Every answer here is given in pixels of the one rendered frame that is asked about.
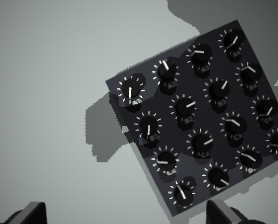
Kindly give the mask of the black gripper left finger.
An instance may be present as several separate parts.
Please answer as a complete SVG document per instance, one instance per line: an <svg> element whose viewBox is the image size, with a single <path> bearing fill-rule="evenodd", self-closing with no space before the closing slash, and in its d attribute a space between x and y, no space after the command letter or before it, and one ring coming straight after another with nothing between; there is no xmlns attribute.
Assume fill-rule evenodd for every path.
<svg viewBox="0 0 278 224"><path fill-rule="evenodd" d="M46 205L44 202L30 202L0 224L47 224Z"/></svg>

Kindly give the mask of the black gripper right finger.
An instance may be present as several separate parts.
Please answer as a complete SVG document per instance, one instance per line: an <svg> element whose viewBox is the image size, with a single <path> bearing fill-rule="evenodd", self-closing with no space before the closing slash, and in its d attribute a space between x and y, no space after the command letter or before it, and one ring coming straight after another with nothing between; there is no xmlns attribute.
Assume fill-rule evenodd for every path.
<svg viewBox="0 0 278 224"><path fill-rule="evenodd" d="M258 220L248 220L238 209L230 208L221 199L208 200L206 224L266 224Z"/></svg>

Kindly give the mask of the black knob box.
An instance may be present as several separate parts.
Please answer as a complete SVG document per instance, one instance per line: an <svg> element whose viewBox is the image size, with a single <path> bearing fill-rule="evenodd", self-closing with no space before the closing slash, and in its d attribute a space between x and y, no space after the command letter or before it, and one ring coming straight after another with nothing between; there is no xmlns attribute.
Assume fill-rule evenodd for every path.
<svg viewBox="0 0 278 224"><path fill-rule="evenodd" d="M243 32L234 20L105 81L172 217L278 160L278 101Z"/></svg>

